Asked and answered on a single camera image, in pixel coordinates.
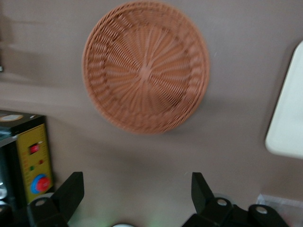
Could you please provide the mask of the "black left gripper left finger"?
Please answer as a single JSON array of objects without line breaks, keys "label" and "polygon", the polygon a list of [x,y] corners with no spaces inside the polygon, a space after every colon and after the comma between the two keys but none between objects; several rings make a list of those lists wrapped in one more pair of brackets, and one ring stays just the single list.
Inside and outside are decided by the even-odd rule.
[{"label": "black left gripper left finger", "polygon": [[84,197],[83,172],[74,172],[50,197],[41,197],[27,207],[31,227],[67,227]]}]

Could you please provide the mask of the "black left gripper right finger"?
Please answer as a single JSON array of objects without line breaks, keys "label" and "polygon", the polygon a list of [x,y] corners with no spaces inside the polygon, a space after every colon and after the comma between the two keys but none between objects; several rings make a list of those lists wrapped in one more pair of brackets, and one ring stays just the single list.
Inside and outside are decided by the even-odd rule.
[{"label": "black left gripper right finger", "polygon": [[201,173],[192,173],[191,198],[196,209],[183,227],[286,227],[270,206],[253,204],[248,210],[228,199],[215,197]]}]

